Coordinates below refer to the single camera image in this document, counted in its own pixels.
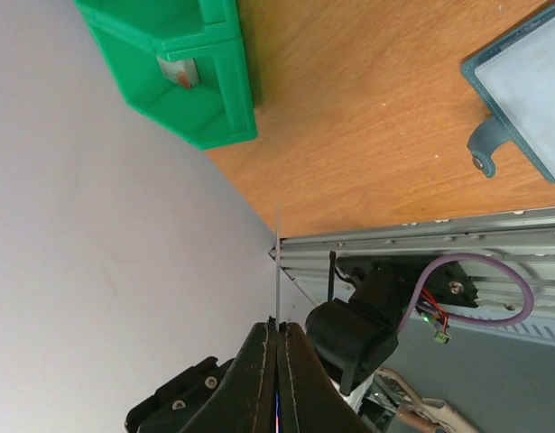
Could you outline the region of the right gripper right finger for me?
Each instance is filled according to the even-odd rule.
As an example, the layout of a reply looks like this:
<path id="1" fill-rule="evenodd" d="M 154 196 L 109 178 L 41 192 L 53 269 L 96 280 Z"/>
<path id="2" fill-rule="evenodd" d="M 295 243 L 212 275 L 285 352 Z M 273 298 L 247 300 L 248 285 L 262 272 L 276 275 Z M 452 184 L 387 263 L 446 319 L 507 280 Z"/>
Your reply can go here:
<path id="1" fill-rule="evenodd" d="M 280 324 L 277 383 L 281 432 L 358 433 L 369 430 L 341 398 L 297 323 Z"/>

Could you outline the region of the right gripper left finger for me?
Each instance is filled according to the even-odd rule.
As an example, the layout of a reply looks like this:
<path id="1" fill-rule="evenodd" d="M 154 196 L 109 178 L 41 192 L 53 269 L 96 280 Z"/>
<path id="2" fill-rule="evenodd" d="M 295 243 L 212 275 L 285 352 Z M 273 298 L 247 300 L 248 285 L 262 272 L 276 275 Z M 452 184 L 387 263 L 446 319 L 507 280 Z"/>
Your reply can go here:
<path id="1" fill-rule="evenodd" d="M 182 430 L 274 432 L 276 355 L 275 319 L 254 324 L 217 390 Z"/>

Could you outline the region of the green plastic bin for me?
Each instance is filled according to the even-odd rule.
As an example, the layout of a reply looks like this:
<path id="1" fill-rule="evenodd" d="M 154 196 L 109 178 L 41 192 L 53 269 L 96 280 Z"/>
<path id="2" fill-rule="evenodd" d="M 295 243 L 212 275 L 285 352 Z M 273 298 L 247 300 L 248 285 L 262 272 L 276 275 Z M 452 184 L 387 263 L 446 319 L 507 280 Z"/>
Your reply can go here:
<path id="1" fill-rule="evenodd" d="M 257 136 L 235 1 L 76 6 L 130 107 L 200 150 Z"/>

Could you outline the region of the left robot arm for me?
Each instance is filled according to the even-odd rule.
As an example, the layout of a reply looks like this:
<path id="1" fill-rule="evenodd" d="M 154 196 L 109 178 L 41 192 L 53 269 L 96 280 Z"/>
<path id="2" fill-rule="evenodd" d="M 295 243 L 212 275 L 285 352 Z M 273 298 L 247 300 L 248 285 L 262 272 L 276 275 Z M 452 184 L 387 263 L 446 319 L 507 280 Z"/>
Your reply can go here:
<path id="1" fill-rule="evenodd" d="M 358 412 L 375 370 L 398 346 L 413 288 L 388 267 L 371 270 L 347 301 L 331 299 L 305 321 L 306 334 L 342 399 Z"/>

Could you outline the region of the teal leather card holder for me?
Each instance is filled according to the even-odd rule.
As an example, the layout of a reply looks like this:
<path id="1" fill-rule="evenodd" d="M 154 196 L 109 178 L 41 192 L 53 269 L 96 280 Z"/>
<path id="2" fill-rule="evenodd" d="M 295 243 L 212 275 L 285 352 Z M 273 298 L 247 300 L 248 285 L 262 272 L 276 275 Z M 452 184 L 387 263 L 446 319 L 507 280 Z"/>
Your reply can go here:
<path id="1" fill-rule="evenodd" d="M 494 177 L 494 152 L 512 142 L 555 183 L 555 1 L 469 56 L 460 72 L 490 112 L 467 140 L 474 165 Z"/>

